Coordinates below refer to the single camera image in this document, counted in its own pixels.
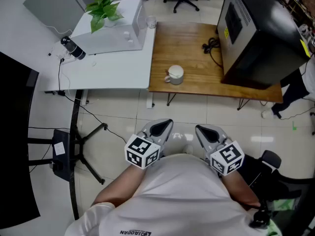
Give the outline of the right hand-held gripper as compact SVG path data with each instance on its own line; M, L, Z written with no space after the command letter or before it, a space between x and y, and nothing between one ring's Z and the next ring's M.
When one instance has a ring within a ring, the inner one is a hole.
M218 126L210 124L199 124L195 132L201 146L207 151L212 151L215 145L222 143L227 134ZM208 156L210 166L222 176L240 168L243 164L245 154L237 141L225 145Z

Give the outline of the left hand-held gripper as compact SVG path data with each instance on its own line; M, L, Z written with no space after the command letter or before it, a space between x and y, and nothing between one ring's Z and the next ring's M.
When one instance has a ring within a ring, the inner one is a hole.
M144 127L144 133L152 137L155 143L147 140L144 134L140 136L132 134L124 147L125 160L140 169L146 169L159 160L162 147L158 144L167 141L172 129L173 120L169 118L148 122Z

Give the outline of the person's right forearm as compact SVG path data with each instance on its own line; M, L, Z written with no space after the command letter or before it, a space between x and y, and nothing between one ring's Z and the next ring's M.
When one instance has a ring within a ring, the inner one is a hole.
M221 180L231 198L238 202L245 210L249 210L253 207L260 207L258 197L247 185L238 171L233 171L226 176L222 176Z

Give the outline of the person's left forearm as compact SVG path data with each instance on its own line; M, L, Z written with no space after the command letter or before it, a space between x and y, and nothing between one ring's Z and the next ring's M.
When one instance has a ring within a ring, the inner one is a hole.
M106 186L96 196L93 205L111 203L114 207L129 200L140 186L146 169L140 169L134 165L127 167L114 181Z

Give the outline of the person's white shirt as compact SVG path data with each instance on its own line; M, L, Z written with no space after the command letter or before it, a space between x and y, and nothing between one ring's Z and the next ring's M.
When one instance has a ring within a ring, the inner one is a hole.
M91 205L64 236L279 236L252 227L254 212L231 198L206 162L174 154L146 168L125 203Z

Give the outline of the white desk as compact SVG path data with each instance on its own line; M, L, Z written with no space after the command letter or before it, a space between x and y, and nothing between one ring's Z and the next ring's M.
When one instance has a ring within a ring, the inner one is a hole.
M142 50L86 55L82 60L60 64L69 58L56 42L38 78L40 91L75 89L148 89L155 29L147 29Z

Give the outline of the black display stand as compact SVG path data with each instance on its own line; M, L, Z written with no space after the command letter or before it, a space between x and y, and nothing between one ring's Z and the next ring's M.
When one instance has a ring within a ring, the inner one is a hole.
M82 137L80 135L77 127L77 120L79 109L81 108L81 102L84 100L84 96L86 95L87 95L86 90L79 89L76 92L75 96L77 97L77 99L74 100L71 123L68 132L55 129L53 137L51 139L28 138L29 144L49 144L52 147L53 150L52 158L30 160L29 166L49 164L56 176L69 182L70 199L75 220L79 218L78 205L76 201L74 174L76 162L80 161L82 164L84 164L88 168L89 172L95 177L95 179L100 184L105 183L105 179L103 179L93 169L93 167L89 164L89 162L83 155L83 148L85 142L88 139L90 139L93 135L95 135L98 131L106 130L108 127L106 123L102 122L87 136Z

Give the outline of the brown wooden table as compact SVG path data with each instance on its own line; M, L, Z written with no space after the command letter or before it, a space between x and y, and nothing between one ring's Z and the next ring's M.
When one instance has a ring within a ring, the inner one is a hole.
M168 94L197 94L238 98L240 106L249 100L281 103L283 94L279 84L265 90L221 83L223 70L221 50L214 48L205 54L202 45L215 36L216 26L202 23L158 22L152 55L149 92ZM165 82L166 71L172 65L184 69L179 85Z

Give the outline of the white microwave oven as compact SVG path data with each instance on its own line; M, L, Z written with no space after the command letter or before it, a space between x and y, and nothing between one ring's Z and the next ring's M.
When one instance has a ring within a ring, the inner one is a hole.
M141 50L147 23L142 0L120 0L83 14L70 39L86 54Z

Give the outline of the large monitor on stand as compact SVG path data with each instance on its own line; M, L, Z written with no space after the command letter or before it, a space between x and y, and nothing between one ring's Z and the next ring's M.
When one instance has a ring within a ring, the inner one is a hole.
M224 0L216 32L223 84L267 89L310 59L297 25L276 0Z

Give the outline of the black drinking bottle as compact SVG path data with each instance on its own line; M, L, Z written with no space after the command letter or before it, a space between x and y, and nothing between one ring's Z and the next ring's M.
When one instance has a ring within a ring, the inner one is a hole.
M61 39L61 44L76 59L82 60L86 55L86 53L77 44L75 44L68 36L64 36Z

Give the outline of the green potted plant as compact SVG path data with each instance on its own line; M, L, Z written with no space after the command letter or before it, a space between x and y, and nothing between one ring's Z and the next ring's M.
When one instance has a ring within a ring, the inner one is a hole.
M118 3L113 3L114 0L94 0L86 6L85 12L92 16L90 26L91 33L100 30L105 25L105 19L113 22L123 18L123 15L118 11Z

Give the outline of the large black display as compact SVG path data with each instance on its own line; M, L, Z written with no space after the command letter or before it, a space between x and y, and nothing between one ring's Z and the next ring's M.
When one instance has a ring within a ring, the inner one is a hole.
M0 52L0 229L40 216L29 173L28 130L39 73Z

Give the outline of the grey cabinet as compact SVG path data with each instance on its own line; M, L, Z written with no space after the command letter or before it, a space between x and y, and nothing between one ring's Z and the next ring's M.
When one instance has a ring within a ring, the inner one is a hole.
M58 38L71 36L84 14L77 0L25 0L23 5Z

